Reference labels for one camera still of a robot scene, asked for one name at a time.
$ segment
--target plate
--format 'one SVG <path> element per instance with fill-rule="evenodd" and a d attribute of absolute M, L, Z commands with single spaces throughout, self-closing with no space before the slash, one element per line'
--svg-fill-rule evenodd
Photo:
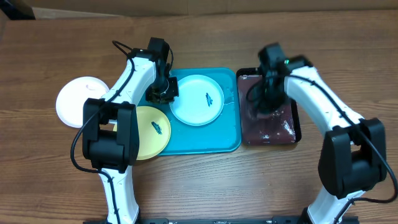
<path fill-rule="evenodd" d="M 137 107 L 139 150 L 137 160 L 150 159 L 169 143 L 172 128 L 169 119 L 160 110 L 151 106 Z"/>
<path fill-rule="evenodd" d="M 189 75 L 178 81 L 178 91 L 179 97 L 170 103 L 170 109 L 174 116 L 185 124 L 208 124 L 223 110 L 223 90 L 212 78 Z"/>
<path fill-rule="evenodd" d="M 80 77 L 66 84 L 57 96 L 55 110 L 66 125 L 83 125 L 83 105 L 88 98 L 100 99 L 109 91 L 108 86 L 95 77 Z"/>

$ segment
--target cardboard box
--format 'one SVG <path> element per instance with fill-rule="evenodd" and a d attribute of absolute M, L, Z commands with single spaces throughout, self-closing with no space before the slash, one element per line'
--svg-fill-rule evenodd
<path fill-rule="evenodd" d="M 398 9 L 397 0 L 24 0 L 32 7 L 122 16 Z"/>

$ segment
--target blue plastic tray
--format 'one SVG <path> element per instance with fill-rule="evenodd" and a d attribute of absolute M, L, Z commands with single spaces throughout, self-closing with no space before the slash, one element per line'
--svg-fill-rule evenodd
<path fill-rule="evenodd" d="M 179 121 L 171 112 L 169 104 L 157 105 L 146 102 L 145 96 L 139 106 L 158 108 L 169 118 L 172 134 L 160 156 L 232 152 L 242 141 L 239 115 L 238 88 L 236 76 L 228 68 L 189 68 L 171 71 L 178 80 L 188 75 L 206 75 L 214 79 L 224 93 L 224 107 L 221 114 L 210 124 L 190 126 Z"/>

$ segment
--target plate rim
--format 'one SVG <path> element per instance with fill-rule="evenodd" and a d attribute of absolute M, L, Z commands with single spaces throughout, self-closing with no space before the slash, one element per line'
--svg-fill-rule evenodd
<path fill-rule="evenodd" d="M 103 86 L 106 90 L 106 93 L 109 92 L 109 87 L 107 86 L 107 84 L 100 80 L 99 78 L 96 77 L 92 77 L 92 76 L 83 76 L 83 77 L 78 77 L 78 78 L 74 78 L 72 80 L 70 80 L 66 85 L 64 85 L 61 90 L 59 91 L 58 95 L 57 95 L 57 99 L 55 99 L 55 112 L 57 113 L 58 118 L 67 126 L 72 127 L 72 128 L 81 128 L 83 126 L 83 124 L 77 125 L 74 122 L 70 122 L 68 121 L 63 113 L 61 112 L 60 109 L 60 105 L 62 102 L 60 102 L 60 97 L 65 97 L 65 91 L 66 91 L 66 87 L 70 88 L 69 86 L 72 85 L 72 83 L 77 82 L 78 80 L 89 80 L 90 82 L 97 82 L 97 84 L 100 84 L 101 86 Z"/>
<path fill-rule="evenodd" d="M 221 93 L 221 94 L 220 94 L 220 96 L 221 96 L 221 103 L 220 103 L 220 109 L 219 109 L 219 111 L 217 112 L 217 115 L 214 116 L 212 119 L 208 120 L 207 122 L 204 122 L 204 123 L 195 123 L 195 124 L 193 124 L 193 123 L 188 123 L 188 122 L 186 122 L 186 121 L 180 119 L 180 117 L 177 116 L 177 115 L 175 114 L 174 109 L 173 109 L 173 106 L 172 106 L 173 102 L 170 102 L 170 103 L 169 103 L 169 106 L 170 106 L 170 110 L 171 110 L 172 114 L 173 114 L 179 121 L 181 121 L 182 123 L 187 124 L 187 125 L 190 125 L 190 126 L 203 126 L 203 125 L 206 125 L 206 124 L 210 124 L 211 122 L 213 122 L 215 119 L 217 119 L 217 118 L 220 116 L 220 114 L 221 114 L 221 112 L 223 111 L 223 108 L 224 108 L 224 101 L 225 101 L 225 98 L 224 98 L 224 91 L 223 91 L 222 87 L 220 86 L 220 84 L 218 84 L 218 82 L 217 82 L 216 80 L 214 80 L 214 79 L 212 79 L 212 78 L 210 78 L 210 77 L 208 77 L 208 76 L 206 76 L 206 75 L 200 75 L 200 74 L 187 75 L 186 77 L 183 77 L 182 79 L 178 80 L 178 82 L 177 82 L 177 83 L 178 83 L 178 91 L 179 91 L 179 88 L 180 88 L 181 81 L 183 81 L 183 84 L 184 84 L 185 82 L 190 81 L 191 79 L 194 79 L 195 77 L 201 77 L 201 78 L 199 78 L 200 80 L 207 80 L 209 83 L 213 84 L 217 89 L 219 89 L 219 92 Z"/>
<path fill-rule="evenodd" d="M 137 160 L 138 161 L 144 161 L 144 160 L 147 160 L 147 159 L 150 159 L 150 158 L 153 158 L 153 157 L 155 157 L 155 156 L 157 156 L 157 155 L 159 155 L 165 148 L 166 148 L 166 146 L 169 144 L 169 142 L 170 142 L 170 138 L 171 138 L 171 135 L 172 135 L 172 126 L 171 126 L 171 123 L 170 123 L 170 120 L 169 120 L 169 118 L 166 116 L 166 114 L 165 113 L 163 113 L 161 110 L 159 110 L 159 109 L 157 109 L 157 108 L 155 108 L 155 107 L 153 107 L 153 106 L 137 106 L 137 114 L 138 114 L 138 108 L 141 108 L 142 110 L 143 109 L 145 109 L 145 108 L 149 108 L 150 110 L 155 110 L 155 111 L 159 111 L 160 113 L 161 113 L 161 115 L 166 119 L 166 121 L 167 121 L 167 126 L 168 126 L 168 128 L 169 128 L 169 136 L 167 136 L 167 142 L 166 142 L 166 144 L 164 145 L 164 147 L 158 152 L 158 153 L 155 153 L 155 154 L 151 154 L 150 156 L 144 156 L 144 157 L 142 157 L 142 158 L 138 158 L 138 155 L 137 155 Z"/>

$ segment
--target teal tray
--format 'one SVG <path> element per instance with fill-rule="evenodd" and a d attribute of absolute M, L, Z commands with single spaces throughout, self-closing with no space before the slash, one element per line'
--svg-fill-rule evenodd
<path fill-rule="evenodd" d="M 160 156 L 232 152 L 242 142 L 241 118 L 236 75 L 228 68 L 189 68 L 171 71 L 172 77 L 180 80 L 188 75 L 206 75 L 214 79 L 224 93 L 221 114 L 210 124 L 190 126 L 179 121 L 171 112 L 169 104 L 157 105 L 146 102 L 143 97 L 139 106 L 153 106 L 170 120 L 172 133 Z"/>

